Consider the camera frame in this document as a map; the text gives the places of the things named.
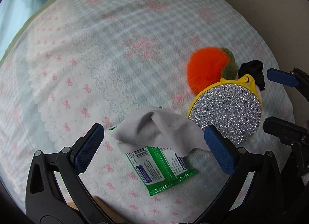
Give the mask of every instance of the blue gripper pad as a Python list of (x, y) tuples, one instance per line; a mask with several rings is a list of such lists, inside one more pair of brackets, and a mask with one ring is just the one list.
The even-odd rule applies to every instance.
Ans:
[(223, 173), (232, 176), (235, 171), (235, 159), (220, 138), (223, 139), (223, 136), (213, 125), (205, 127), (204, 139), (207, 145), (216, 158)]
[(299, 85), (297, 78), (290, 73), (281, 70), (270, 68), (266, 74), (269, 81), (280, 83), (289, 87), (296, 87)]
[(74, 157), (75, 173), (78, 175), (87, 170), (93, 156), (99, 148), (104, 138), (104, 127), (98, 124), (98, 127), (87, 138), (83, 146)]

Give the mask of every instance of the fluffy pom-pom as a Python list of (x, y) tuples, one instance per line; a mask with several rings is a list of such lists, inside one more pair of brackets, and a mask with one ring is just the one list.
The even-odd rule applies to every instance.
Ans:
[(187, 80), (195, 95), (219, 82), (223, 68), (230, 62), (226, 53), (217, 47), (195, 51), (187, 65)]

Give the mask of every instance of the checkered fabric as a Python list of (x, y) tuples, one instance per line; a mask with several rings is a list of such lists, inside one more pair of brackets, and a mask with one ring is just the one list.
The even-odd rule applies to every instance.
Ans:
[[(261, 60), (264, 75), (278, 68), (263, 39), (224, 0), (58, 0), (41, 12), (0, 68), (0, 176), (18, 206), (25, 209), (34, 152), (71, 146), (100, 123), (104, 141), (80, 174), (90, 193), (133, 223), (193, 222), (228, 178), (213, 155), (191, 151), (184, 161), (199, 173), (151, 197), (108, 129), (148, 106), (186, 115), (194, 98), (186, 63), (206, 46), (230, 49), (239, 66)], [(265, 80), (262, 101), (261, 122), (294, 121), (283, 86)], [(261, 126), (242, 146), (272, 150), (280, 169), (290, 153)]]

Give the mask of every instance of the barcode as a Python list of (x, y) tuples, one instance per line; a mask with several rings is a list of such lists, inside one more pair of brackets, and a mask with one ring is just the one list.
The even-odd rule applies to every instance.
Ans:
[(142, 148), (142, 149), (139, 149), (137, 151), (134, 151), (134, 154), (136, 156), (136, 158), (141, 158), (141, 157), (144, 157), (146, 155), (148, 155), (148, 151), (147, 151), (147, 148)]

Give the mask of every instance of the round coin purse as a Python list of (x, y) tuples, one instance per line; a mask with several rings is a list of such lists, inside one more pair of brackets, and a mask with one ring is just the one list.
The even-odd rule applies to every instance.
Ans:
[(246, 74), (238, 80), (221, 78), (193, 100), (188, 119), (201, 129), (213, 124), (234, 145), (252, 136), (260, 124), (262, 102), (254, 78)]

